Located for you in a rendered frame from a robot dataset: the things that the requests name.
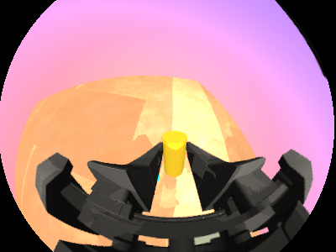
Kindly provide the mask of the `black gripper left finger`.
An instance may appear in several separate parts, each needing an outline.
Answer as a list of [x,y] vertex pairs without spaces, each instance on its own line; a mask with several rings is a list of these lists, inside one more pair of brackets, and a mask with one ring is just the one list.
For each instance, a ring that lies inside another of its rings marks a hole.
[[87,162],[87,167],[95,180],[111,183],[112,186],[127,187],[144,208],[144,213],[150,213],[162,159],[164,159],[164,142],[158,143],[144,155],[125,165],[90,160]]

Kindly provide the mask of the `yellow cylinder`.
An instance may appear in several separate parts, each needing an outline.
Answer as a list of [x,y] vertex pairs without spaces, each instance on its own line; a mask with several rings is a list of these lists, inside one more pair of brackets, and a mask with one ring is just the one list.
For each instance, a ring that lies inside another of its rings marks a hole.
[[162,135],[164,142],[165,173],[168,176],[180,176],[184,170],[187,135],[178,130],[169,130]]

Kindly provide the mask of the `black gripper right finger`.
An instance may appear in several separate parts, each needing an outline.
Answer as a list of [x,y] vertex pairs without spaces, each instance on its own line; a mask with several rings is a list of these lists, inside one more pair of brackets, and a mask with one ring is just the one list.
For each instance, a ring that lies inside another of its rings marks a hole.
[[266,160],[265,156],[256,156],[253,160],[228,163],[191,142],[187,142],[186,150],[203,213],[214,209],[213,204],[228,190],[234,179],[262,169]]

